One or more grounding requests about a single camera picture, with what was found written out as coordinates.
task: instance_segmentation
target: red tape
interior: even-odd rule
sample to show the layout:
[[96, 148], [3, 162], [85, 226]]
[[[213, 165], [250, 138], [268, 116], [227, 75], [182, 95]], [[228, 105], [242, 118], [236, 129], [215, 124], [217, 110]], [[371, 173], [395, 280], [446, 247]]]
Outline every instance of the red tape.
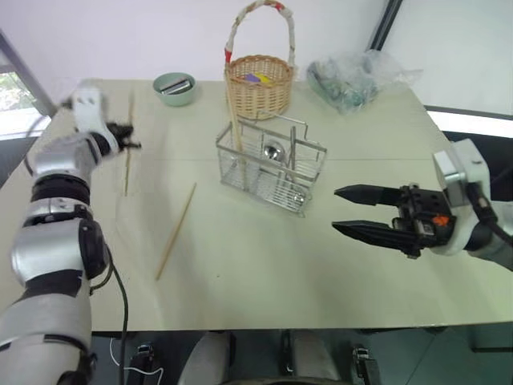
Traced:
[[224, 60], [226, 63], [230, 63], [230, 60], [232, 60], [232, 52], [228, 51], [226, 48], [224, 49]]

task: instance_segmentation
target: purple object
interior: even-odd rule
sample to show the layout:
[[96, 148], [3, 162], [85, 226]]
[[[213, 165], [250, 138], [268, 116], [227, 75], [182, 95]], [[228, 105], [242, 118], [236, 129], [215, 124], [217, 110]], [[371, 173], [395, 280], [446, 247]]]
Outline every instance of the purple object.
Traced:
[[244, 80], [248, 80], [249, 82], [259, 83], [260, 79], [256, 77], [254, 74], [247, 74], [244, 76]]

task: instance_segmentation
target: metal wire rack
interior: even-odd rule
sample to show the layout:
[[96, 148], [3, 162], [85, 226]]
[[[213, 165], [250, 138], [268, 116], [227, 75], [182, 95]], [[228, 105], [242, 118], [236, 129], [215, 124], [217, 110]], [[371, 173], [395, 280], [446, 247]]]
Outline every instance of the metal wire rack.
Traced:
[[304, 125], [303, 138], [297, 138], [295, 125], [287, 136], [239, 120], [242, 148], [238, 149], [230, 123], [216, 139], [221, 183], [303, 215], [327, 150], [307, 140], [308, 124], [305, 122], [281, 115], [276, 117]]

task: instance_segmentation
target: wicker basket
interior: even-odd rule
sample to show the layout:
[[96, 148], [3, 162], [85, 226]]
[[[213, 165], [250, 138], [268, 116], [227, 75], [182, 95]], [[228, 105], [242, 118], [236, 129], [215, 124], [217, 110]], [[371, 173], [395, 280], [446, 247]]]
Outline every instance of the wicker basket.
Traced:
[[[233, 39], [237, 27], [244, 16], [259, 8], [260, 6], [271, 6], [276, 8], [281, 16], [289, 24], [289, 62], [279, 58], [264, 55], [245, 56], [231, 62]], [[283, 4], [274, 0], [258, 0], [246, 6], [237, 16], [233, 23], [232, 32], [224, 48], [225, 55], [225, 78], [227, 87], [230, 87], [233, 95], [233, 107], [238, 116], [251, 120], [262, 120], [273, 117], [273, 115], [258, 113], [258, 111], [269, 111], [274, 114], [281, 114], [289, 105], [290, 88], [292, 86], [294, 72], [294, 21], [292, 11], [285, 8]], [[254, 83], [244, 79], [248, 74], [262, 74], [270, 79], [269, 83]]]

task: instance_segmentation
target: basket handle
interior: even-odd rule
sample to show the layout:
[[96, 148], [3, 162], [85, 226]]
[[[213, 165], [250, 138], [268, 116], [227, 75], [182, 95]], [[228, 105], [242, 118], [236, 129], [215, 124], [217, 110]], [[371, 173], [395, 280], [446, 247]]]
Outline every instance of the basket handle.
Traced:
[[289, 66], [294, 67], [294, 51], [296, 50], [296, 41], [294, 38], [294, 20], [292, 19], [292, 11], [289, 8], [285, 8], [283, 4], [275, 0], [256, 0], [255, 2], [252, 2], [246, 6], [237, 15], [232, 26], [232, 32], [228, 38], [228, 42], [226, 43], [226, 46], [224, 46], [225, 66], [229, 65], [230, 60], [232, 59], [233, 39], [235, 38], [237, 28], [239, 27], [246, 14], [254, 11], [256, 8], [260, 8], [261, 6], [271, 6], [272, 8], [276, 8], [278, 13], [287, 21], [287, 24], [289, 25]]

